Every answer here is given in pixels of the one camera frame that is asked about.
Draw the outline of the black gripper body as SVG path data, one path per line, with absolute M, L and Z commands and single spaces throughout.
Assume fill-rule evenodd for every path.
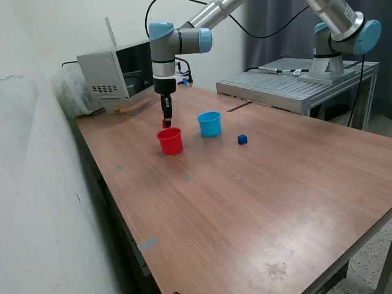
M 170 95 L 176 91 L 177 81 L 171 79 L 154 79 L 154 91 L 160 95 Z

